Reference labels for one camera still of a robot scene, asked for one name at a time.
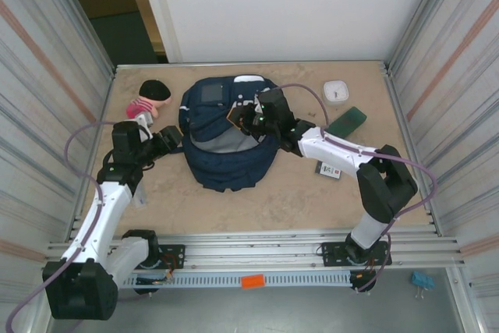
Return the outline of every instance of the corrugated metal panel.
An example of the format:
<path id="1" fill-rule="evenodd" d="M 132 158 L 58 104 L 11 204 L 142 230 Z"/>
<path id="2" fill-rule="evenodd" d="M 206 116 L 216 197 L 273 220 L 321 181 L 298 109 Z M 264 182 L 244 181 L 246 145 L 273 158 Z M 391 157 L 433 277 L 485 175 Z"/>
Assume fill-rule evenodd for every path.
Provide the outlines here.
<path id="1" fill-rule="evenodd" d="M 48 242 L 65 239 L 82 187 L 64 166 L 65 141 L 101 117 L 112 76 L 73 0 L 0 0 L 1 326 L 40 282 Z M 74 165 L 87 167 L 94 139 L 78 138 Z"/>
<path id="2" fill-rule="evenodd" d="M 436 215 L 456 236 L 489 329 L 499 328 L 499 0 L 433 0 L 390 63 Z"/>

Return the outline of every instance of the navy blue backpack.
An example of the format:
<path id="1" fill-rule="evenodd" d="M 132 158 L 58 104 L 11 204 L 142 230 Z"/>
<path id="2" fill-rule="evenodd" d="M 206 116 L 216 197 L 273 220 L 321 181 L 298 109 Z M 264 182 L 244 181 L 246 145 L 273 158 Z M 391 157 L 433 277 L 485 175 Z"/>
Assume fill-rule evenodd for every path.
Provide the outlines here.
<path id="1" fill-rule="evenodd" d="M 211 77 L 197 81 L 183 97 L 179 125 L 183 152 L 194 178 L 223 192 L 254 187 L 270 168 L 279 144 L 273 136 L 256 142 L 227 119 L 232 106 L 254 101 L 276 87 L 262 76 Z"/>

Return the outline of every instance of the pink toy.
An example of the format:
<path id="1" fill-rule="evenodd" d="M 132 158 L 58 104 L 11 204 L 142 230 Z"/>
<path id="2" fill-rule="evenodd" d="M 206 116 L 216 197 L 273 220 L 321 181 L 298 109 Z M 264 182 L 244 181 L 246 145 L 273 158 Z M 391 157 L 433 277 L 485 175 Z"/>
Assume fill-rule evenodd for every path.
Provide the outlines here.
<path id="1" fill-rule="evenodd" d="M 139 90 L 139 97 L 132 101 L 126 109 L 129 119 L 134 119 L 141 112 L 150 112 L 157 119 L 157 109 L 172 101 L 172 93 L 164 83 L 158 80 L 145 81 Z"/>

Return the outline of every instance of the orange tag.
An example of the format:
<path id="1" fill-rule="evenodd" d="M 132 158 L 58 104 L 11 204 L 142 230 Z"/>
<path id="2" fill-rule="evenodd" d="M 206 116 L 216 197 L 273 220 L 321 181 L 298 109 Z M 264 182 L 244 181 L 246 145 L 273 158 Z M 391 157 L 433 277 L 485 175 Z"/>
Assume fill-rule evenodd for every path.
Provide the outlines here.
<path id="1" fill-rule="evenodd" d="M 253 275 L 241 277 L 243 289 L 263 288 L 265 286 L 265 277 L 263 275 Z"/>

